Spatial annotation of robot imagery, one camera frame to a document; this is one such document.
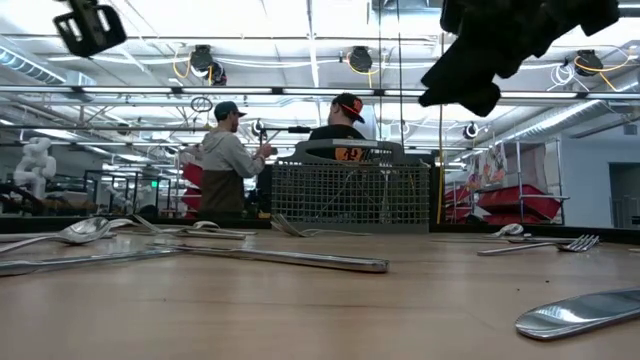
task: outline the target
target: wooden table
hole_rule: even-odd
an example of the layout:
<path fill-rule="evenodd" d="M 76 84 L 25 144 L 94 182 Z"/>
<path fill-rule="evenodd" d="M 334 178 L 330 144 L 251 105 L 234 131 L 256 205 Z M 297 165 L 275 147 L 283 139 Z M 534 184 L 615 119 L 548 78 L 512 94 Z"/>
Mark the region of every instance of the wooden table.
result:
<path fill-rule="evenodd" d="M 129 251 L 149 240 L 48 243 L 2 259 Z M 179 255 L 0 278 L 0 359 L 637 358 L 640 321 L 553 343 L 522 338 L 513 323 L 544 303 L 640 284 L 639 254 L 605 244 L 585 254 L 478 257 L 503 245 L 472 240 L 267 231 L 246 244 L 386 258 L 386 275 Z"/>

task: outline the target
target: wire basket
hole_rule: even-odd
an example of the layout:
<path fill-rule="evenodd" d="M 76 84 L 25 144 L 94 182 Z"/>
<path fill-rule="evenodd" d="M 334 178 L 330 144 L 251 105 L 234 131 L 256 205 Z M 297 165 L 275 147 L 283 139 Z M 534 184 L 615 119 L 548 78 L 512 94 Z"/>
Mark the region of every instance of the wire basket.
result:
<path fill-rule="evenodd" d="M 357 154 L 335 161 L 317 151 Z M 405 159 L 400 144 L 313 140 L 273 167 L 272 211 L 296 228 L 369 233 L 429 230 L 429 167 Z"/>

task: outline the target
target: baseball cap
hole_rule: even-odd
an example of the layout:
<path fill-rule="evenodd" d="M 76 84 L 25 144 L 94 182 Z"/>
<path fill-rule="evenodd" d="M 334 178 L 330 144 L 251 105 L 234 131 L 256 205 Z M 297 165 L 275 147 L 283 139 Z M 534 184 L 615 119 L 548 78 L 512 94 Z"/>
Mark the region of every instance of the baseball cap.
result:
<path fill-rule="evenodd" d="M 216 105 L 216 108 L 213 110 L 213 115 L 215 115 L 216 120 L 224 120 L 233 112 L 238 113 L 239 117 L 247 115 L 246 113 L 240 112 L 238 105 L 233 101 L 223 101 Z"/>
<path fill-rule="evenodd" d="M 332 104 L 338 104 L 344 110 L 343 113 L 353 121 L 360 121 L 364 124 L 364 119 L 360 116 L 362 111 L 362 100 L 351 93 L 342 93 L 333 99 Z"/>

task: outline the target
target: man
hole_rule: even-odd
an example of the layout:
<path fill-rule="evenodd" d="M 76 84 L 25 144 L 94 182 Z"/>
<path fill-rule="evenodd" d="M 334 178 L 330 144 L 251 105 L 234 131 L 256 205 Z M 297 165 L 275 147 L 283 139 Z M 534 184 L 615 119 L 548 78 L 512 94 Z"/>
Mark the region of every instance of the man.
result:
<path fill-rule="evenodd" d="M 360 116 L 362 111 L 362 100 L 359 97 L 344 93 L 336 96 L 331 101 L 331 109 L 329 112 L 329 125 L 315 129 L 309 140 L 320 139 L 359 139 L 364 140 L 365 137 L 353 127 L 358 121 L 364 124 L 364 119 Z M 362 149 L 359 148 L 338 148 L 338 149 L 318 149 L 310 151 L 312 155 L 340 160 L 340 161 L 359 161 L 363 156 Z"/>
<path fill-rule="evenodd" d="M 212 213 L 236 216 L 244 210 L 244 181 L 264 169 L 265 159 L 271 155 L 271 145 L 258 149 L 253 157 L 245 150 L 234 133 L 239 120 L 246 114 L 232 101 L 216 105 L 214 115 L 218 127 L 212 129 L 202 142 L 202 198 L 199 215 Z"/>

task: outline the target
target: man's hand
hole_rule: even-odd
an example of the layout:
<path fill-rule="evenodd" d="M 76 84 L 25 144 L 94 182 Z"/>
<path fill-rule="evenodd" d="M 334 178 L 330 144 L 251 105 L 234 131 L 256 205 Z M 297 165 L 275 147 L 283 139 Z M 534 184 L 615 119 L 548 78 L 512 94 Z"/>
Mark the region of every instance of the man's hand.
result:
<path fill-rule="evenodd" d="M 273 149 L 271 148 L 271 144 L 264 144 L 259 149 L 256 155 L 261 155 L 265 159 L 271 156 Z"/>

